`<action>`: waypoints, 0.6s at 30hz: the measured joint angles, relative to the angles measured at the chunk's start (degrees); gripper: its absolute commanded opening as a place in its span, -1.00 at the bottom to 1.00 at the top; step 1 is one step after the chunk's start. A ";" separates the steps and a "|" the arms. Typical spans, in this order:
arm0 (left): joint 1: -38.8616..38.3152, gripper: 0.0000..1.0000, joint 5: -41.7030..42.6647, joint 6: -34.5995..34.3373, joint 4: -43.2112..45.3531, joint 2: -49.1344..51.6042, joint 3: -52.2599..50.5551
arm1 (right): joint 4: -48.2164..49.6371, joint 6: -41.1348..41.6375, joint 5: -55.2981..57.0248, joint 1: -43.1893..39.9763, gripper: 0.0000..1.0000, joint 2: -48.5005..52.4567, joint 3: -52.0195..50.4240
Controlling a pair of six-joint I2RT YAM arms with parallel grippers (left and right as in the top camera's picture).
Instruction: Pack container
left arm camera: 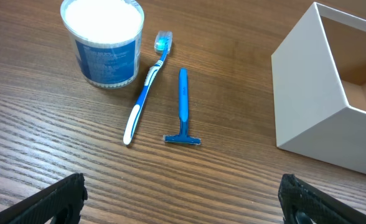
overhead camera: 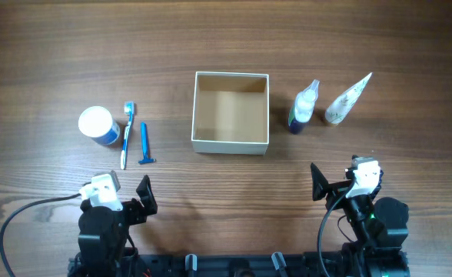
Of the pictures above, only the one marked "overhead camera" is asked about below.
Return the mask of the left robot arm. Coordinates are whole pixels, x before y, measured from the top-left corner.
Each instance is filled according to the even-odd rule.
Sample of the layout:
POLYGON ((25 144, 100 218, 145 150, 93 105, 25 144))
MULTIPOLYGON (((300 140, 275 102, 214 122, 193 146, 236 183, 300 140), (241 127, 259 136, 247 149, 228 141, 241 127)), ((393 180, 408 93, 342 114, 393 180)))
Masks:
POLYGON ((150 178, 145 175, 136 192, 138 199, 119 200, 116 172, 95 175, 79 193, 82 215, 78 220, 80 252, 69 261, 69 276, 151 276, 141 260, 129 229, 145 223, 158 211, 150 178))

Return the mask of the blue disposable razor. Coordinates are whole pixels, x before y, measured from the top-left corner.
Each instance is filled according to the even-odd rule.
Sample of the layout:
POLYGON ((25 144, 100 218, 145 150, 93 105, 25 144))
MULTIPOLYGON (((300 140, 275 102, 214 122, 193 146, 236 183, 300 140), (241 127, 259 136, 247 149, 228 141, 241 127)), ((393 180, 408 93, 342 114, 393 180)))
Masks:
POLYGON ((156 162, 156 159, 150 157, 148 144, 148 130, 145 122, 141 122, 141 146, 143 158, 138 163, 140 165, 156 162))

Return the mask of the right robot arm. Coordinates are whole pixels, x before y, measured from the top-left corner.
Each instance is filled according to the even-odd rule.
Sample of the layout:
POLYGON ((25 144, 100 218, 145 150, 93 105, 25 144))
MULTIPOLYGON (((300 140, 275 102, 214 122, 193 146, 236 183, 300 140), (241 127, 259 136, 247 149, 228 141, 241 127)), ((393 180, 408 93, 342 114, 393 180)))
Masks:
POLYGON ((407 204, 391 198, 376 199, 383 171, 374 159, 354 156, 345 180, 330 183, 311 164, 312 199, 326 201, 326 213, 317 232, 317 251, 304 254, 308 270, 317 276, 409 276, 402 245, 408 237, 407 204), (331 213, 341 209, 355 240, 337 252, 323 252, 322 238, 331 213))

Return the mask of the blue spray bottle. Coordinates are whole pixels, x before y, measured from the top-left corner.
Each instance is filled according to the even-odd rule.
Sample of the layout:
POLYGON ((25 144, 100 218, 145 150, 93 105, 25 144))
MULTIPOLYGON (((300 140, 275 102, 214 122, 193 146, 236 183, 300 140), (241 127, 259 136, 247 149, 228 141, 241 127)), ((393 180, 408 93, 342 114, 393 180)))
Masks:
POLYGON ((299 134, 310 121, 318 98, 319 84, 320 81, 315 79, 307 88, 297 94, 288 116, 290 133, 299 134))

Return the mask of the white floral tube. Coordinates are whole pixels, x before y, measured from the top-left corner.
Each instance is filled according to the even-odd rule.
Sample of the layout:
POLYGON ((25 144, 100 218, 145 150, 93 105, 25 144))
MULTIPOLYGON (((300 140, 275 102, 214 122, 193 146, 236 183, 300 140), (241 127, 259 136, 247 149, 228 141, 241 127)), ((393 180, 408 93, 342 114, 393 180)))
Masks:
POLYGON ((373 73, 369 73, 356 84, 339 95, 326 109, 324 119, 329 125, 340 124, 354 107, 373 73))

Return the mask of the blue white toothbrush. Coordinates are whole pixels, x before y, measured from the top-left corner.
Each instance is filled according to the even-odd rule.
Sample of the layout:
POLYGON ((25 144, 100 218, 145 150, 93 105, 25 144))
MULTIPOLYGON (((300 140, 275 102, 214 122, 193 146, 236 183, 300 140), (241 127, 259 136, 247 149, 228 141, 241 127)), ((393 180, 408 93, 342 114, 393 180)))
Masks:
POLYGON ((121 170, 126 169, 127 165, 127 155, 128 155, 128 142, 129 142, 129 136, 131 134, 131 129, 134 121, 135 116, 135 103, 134 102, 126 102, 124 105, 124 112, 129 117, 127 125, 125 126, 124 130, 124 137, 123 137, 123 146, 121 150, 121 170))

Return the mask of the white blue round jar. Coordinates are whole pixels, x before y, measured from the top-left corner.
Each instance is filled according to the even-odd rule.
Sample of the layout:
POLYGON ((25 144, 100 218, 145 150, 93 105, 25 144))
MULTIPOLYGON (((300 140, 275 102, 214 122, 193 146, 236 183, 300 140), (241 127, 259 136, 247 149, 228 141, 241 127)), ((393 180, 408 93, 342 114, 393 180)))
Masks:
POLYGON ((78 128, 81 133, 99 145, 115 143, 121 134, 118 123, 104 107, 92 106, 80 114, 78 128))

